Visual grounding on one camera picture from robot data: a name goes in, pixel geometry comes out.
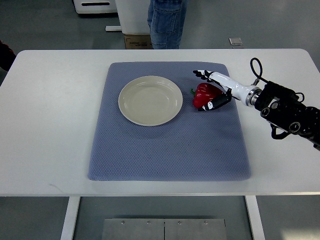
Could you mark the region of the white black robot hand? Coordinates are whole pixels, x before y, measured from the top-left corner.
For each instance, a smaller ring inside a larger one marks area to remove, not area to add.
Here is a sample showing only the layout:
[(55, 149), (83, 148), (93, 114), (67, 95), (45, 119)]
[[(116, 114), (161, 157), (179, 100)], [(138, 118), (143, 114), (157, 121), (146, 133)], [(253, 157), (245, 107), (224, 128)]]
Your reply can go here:
[(256, 98), (261, 93), (261, 89), (256, 85), (242, 85), (230, 77), (215, 71), (194, 70), (196, 77), (205, 80), (206, 83), (216, 86), (223, 91), (223, 94), (209, 101), (201, 108), (197, 108), (199, 112), (216, 110), (228, 104), (233, 98), (241, 101), (244, 105), (252, 107)]

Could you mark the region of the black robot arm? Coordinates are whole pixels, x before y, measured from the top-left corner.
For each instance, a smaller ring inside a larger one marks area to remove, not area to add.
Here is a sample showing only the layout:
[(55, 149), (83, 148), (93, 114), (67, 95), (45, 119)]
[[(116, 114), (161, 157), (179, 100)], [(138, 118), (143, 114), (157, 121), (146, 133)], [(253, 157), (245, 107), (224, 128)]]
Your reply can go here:
[(305, 96), (301, 92), (281, 86), (262, 77), (263, 68), (256, 57), (250, 60), (250, 67), (256, 80), (265, 83), (264, 88), (248, 95), (247, 104), (260, 112), (260, 116), (270, 123), (271, 137), (283, 140), (289, 135), (305, 138), (320, 149), (320, 110), (305, 106)]

